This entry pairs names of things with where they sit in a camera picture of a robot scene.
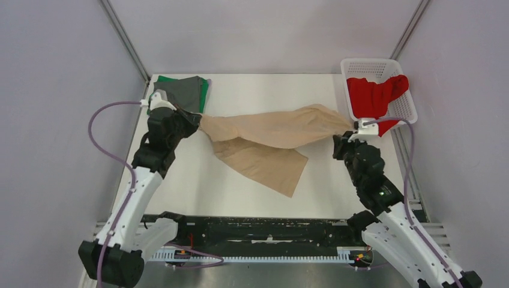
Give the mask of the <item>beige t shirt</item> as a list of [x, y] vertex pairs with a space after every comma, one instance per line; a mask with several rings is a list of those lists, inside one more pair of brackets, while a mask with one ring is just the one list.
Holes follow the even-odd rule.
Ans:
[[242, 176], [292, 197], [308, 158], [297, 148], [352, 129], [339, 112], [321, 104], [293, 111], [238, 116], [203, 115], [200, 130], [214, 155]]

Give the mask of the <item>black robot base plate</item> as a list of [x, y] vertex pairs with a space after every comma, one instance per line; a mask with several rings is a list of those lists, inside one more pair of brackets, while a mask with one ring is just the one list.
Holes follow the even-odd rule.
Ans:
[[148, 227], [160, 218], [174, 220], [174, 243], [222, 257], [333, 256], [339, 247], [366, 250], [360, 233], [345, 219], [185, 216], [145, 214]]

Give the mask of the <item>red t shirt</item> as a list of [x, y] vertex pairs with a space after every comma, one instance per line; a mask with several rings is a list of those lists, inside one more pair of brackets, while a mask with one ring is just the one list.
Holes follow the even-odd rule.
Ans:
[[390, 77], [383, 83], [350, 77], [346, 83], [356, 118], [384, 118], [389, 104], [409, 89], [409, 80], [405, 75]]

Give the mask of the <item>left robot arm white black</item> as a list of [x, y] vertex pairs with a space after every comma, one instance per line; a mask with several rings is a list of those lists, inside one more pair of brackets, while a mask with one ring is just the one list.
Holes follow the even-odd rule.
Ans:
[[93, 241], [83, 241], [78, 254], [88, 276], [118, 287], [134, 287], [145, 263], [165, 243], [182, 244], [188, 227], [173, 220], [158, 220], [138, 235], [136, 232], [153, 194], [163, 182], [175, 160], [175, 150], [182, 139], [198, 128], [201, 114], [181, 108], [152, 108], [148, 131], [142, 136], [131, 164], [119, 205], [113, 209]]

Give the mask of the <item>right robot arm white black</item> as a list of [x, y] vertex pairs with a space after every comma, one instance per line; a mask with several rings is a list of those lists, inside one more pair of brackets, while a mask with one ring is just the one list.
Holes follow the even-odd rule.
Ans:
[[480, 276], [456, 264], [406, 206], [384, 174], [379, 148], [351, 136], [350, 131], [333, 136], [333, 158], [344, 162], [366, 207], [347, 220], [348, 240], [374, 248], [412, 287], [481, 287]]

